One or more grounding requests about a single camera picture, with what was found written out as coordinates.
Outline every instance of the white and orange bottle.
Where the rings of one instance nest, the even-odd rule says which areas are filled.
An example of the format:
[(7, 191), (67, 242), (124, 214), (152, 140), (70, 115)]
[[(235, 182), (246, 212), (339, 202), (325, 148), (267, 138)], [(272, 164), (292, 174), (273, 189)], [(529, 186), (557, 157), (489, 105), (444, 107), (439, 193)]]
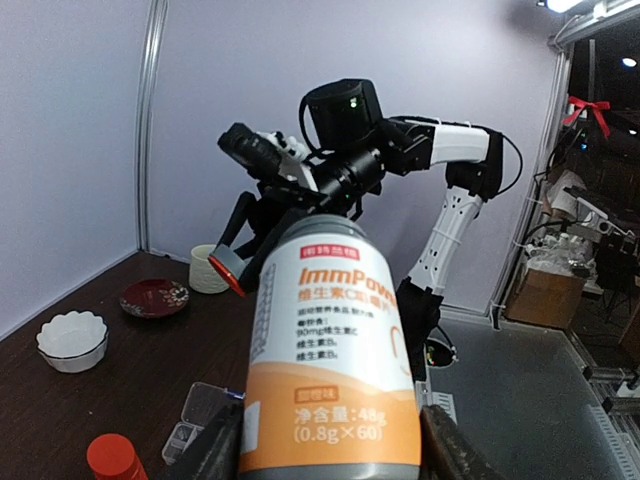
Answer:
[(384, 257), (345, 218), (296, 223), (260, 279), (240, 478), (411, 480), (420, 451)]

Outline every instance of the red ribbon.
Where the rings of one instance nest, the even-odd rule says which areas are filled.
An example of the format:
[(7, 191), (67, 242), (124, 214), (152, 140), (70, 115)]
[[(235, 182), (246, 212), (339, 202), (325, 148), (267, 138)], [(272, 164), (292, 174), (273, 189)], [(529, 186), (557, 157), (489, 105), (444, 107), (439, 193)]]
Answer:
[(565, 125), (573, 125), (573, 123), (578, 119), (580, 114), (587, 108), (590, 108), (593, 112), (593, 116), (596, 117), (596, 121), (600, 128), (602, 128), (602, 133), (604, 133), (604, 138), (609, 138), (611, 135), (611, 130), (609, 129), (609, 125), (604, 119), (602, 112), (605, 110), (611, 110), (611, 104), (609, 102), (585, 102), (584, 100), (580, 100), (578, 97), (569, 97), (569, 103), (571, 105), (575, 105), (576, 109), (569, 118), (565, 119)]

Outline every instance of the plastic box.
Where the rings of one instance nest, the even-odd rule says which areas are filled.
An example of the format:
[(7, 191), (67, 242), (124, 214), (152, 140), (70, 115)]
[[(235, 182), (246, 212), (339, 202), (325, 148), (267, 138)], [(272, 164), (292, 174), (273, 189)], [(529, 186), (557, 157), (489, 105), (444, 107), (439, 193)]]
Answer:
[(173, 428), (162, 449), (162, 458), (173, 465), (220, 409), (237, 401), (228, 390), (202, 382), (191, 385), (182, 408), (181, 422)]

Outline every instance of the bottle label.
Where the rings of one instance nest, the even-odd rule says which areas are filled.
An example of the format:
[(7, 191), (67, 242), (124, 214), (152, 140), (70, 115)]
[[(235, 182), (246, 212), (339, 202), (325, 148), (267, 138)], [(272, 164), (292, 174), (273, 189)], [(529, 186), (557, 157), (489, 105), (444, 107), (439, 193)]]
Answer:
[(294, 239), (263, 269), (241, 472), (420, 465), (420, 425), (389, 267), (338, 234)]

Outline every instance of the bottle cap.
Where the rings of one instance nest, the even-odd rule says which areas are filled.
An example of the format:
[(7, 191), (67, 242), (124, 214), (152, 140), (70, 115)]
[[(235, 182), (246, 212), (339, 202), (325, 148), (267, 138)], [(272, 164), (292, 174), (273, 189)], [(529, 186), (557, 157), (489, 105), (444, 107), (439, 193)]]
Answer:
[(87, 449), (87, 462), (97, 480), (146, 480), (147, 475), (128, 438), (108, 433)]

